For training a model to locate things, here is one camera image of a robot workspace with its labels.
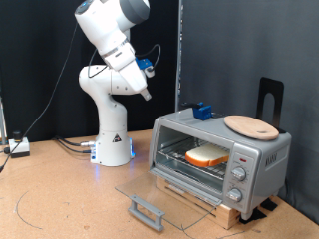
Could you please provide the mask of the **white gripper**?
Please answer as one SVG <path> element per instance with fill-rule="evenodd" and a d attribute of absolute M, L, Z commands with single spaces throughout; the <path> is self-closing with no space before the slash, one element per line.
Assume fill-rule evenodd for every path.
<path fill-rule="evenodd" d="M 147 89 L 146 77 L 136 62 L 135 51 L 128 40 L 104 54 L 102 58 L 110 68 L 124 78 L 134 93 L 140 93 L 146 101 L 152 98 Z"/>

